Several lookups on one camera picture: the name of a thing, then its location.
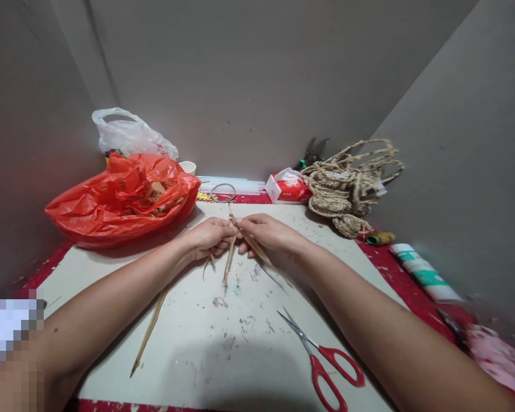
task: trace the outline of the tissue box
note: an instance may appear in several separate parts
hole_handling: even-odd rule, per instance
[[[274,204],[307,203],[312,196],[303,175],[291,168],[269,176],[265,190]]]

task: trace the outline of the dried plant stem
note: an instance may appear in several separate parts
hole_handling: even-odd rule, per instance
[[[229,213],[229,217],[231,218],[231,222],[235,222],[236,217],[232,212]],[[244,240],[249,244],[249,246],[253,249],[253,251],[256,252],[256,255],[263,261],[263,263],[265,263],[265,265],[269,266],[271,269],[275,269],[275,267],[271,263],[271,260],[269,259],[269,257],[265,253],[265,251],[262,249],[262,247],[259,245],[258,241],[255,240],[248,233],[246,233],[245,230],[243,230],[241,228],[238,228],[238,229],[239,229],[240,233],[242,234],[242,236],[244,237]],[[271,276],[271,274],[265,270],[265,268],[263,268],[263,271],[267,274],[267,276],[269,276],[273,280],[273,282],[275,282],[279,286],[279,288],[281,288],[283,290],[284,293],[286,293],[286,291],[280,285],[280,283],[275,278],[273,278]],[[283,279],[286,281],[288,286],[290,286],[292,289],[294,289],[294,285],[292,285],[292,283],[289,282],[288,279],[286,279],[286,278],[283,278]]]
[[[212,252],[210,252],[210,254],[208,255],[208,257],[206,258],[206,262],[204,263],[204,269],[202,270],[202,281],[205,282],[204,280],[204,274],[206,273],[206,266],[208,266],[208,262],[210,261],[210,256],[212,256]]]
[[[206,272],[206,266],[208,266],[208,262],[212,260],[212,266],[214,267],[214,270],[215,270],[215,267],[216,267],[216,258],[215,256],[213,255],[212,252],[210,252],[208,254],[208,257],[206,258],[206,262],[204,263],[204,270],[202,270],[202,281],[204,282],[204,273]]]
[[[137,354],[136,361],[133,363],[132,373],[130,373],[130,378],[133,376],[133,373],[136,371],[137,367],[139,366],[141,356],[143,354],[143,351],[145,350],[147,341],[149,340],[150,335],[153,332],[153,329],[155,328],[156,320],[159,318],[160,309],[162,308],[164,299],[166,298],[166,294],[168,293],[169,289],[170,289],[170,285],[168,284],[164,289],[162,289],[162,291],[159,294],[159,298],[157,299],[156,305],[154,306],[153,317],[150,319],[150,323],[145,332],[145,336],[143,337],[143,342],[141,342],[141,347],[139,348],[139,352]]]
[[[223,287],[227,288],[227,275],[229,274],[229,269],[231,268],[231,262],[233,261],[233,249],[235,248],[235,240],[236,236],[233,236],[231,239],[231,243],[229,245],[229,255],[227,256],[227,264],[225,265],[225,272],[223,273]]]

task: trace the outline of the red plastic bag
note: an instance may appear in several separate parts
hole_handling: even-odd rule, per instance
[[[149,204],[145,192],[155,181],[166,191]],[[113,154],[105,172],[56,197],[46,213],[76,245],[109,248],[177,226],[195,207],[199,187],[199,179],[167,157],[133,154],[125,159]],[[154,216],[162,206],[165,215]]]

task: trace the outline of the wire ring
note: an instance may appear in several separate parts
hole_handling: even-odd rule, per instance
[[[233,189],[235,191],[235,193],[226,200],[218,200],[216,197],[217,195],[214,194],[214,190],[217,189],[219,186],[230,186],[231,189]],[[214,200],[214,202],[217,202],[217,203],[229,203],[231,200],[233,200],[235,198],[235,196],[236,196],[236,189],[230,183],[220,183],[219,185],[215,186],[212,190],[210,190],[210,197]]]

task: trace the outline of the rope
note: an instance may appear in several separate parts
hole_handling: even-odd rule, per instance
[[[374,142],[382,142],[386,147],[356,156],[351,154],[352,150]],[[328,160],[318,161],[303,169],[301,173],[308,175],[306,183],[313,193],[309,209],[332,219],[334,226],[349,239],[372,231],[372,226],[364,217],[386,193],[383,185],[398,177],[405,168],[403,162],[393,159],[397,152],[387,139],[361,140]],[[374,155],[381,156],[353,166],[355,161]],[[399,168],[383,178],[388,164],[398,165]]]
[[[217,189],[219,186],[231,186],[231,188],[233,189],[233,191],[235,193],[228,199],[218,200],[217,195],[214,193],[214,190]],[[210,190],[210,197],[214,200],[214,202],[217,202],[217,203],[229,203],[231,200],[233,200],[235,198],[235,196],[236,196],[236,189],[230,183],[220,183],[219,185],[214,186],[212,190]]]

